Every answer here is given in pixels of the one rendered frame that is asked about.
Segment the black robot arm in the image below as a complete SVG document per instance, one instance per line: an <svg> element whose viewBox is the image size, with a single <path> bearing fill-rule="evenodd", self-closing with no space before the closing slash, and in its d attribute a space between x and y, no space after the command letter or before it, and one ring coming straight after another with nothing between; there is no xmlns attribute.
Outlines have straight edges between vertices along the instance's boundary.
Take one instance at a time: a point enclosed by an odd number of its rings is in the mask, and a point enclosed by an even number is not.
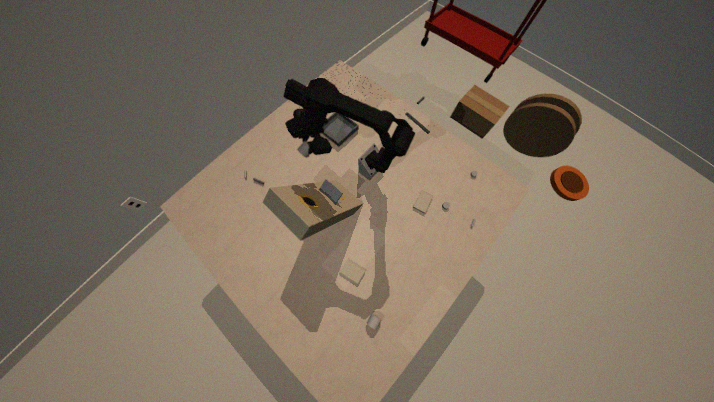
<svg viewBox="0 0 714 402"><path fill-rule="evenodd" d="M288 80L284 98L304 110L309 109L309 113L317 119L324 119L327 113L336 112L374 129L385 148L381 147L379 153L373 150L365 160L370 169L375 168L377 172L385 173L396 156L406 155L415 135L406 120L397 119L387 110L381 111L341 94L336 86L325 78L311 80L308 87L295 79ZM391 138L388 131L393 122L398 126ZM286 121L285 125L295 139L302 139L307 133L311 134L311 121L304 117L303 111L299 116Z"/></svg>

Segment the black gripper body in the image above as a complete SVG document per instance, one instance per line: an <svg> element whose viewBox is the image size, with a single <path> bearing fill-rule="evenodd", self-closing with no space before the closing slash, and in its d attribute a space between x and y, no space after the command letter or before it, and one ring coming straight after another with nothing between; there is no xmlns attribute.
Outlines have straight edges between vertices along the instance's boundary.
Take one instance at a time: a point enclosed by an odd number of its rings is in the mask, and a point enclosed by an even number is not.
<svg viewBox="0 0 714 402"><path fill-rule="evenodd" d="M310 142L310 148L312 152L315 155L330 153L332 149L331 144L329 143L327 138L322 138L320 136L320 133L324 133L324 130L322 128L323 124L327 123L328 120L326 119L326 117L324 119L317 119L313 117L309 113L309 109L296 109L293 113L293 116L299 116L302 111L304 112L304 117L308 117L312 125L311 134L309 134L310 138L314 138L313 141Z"/></svg>

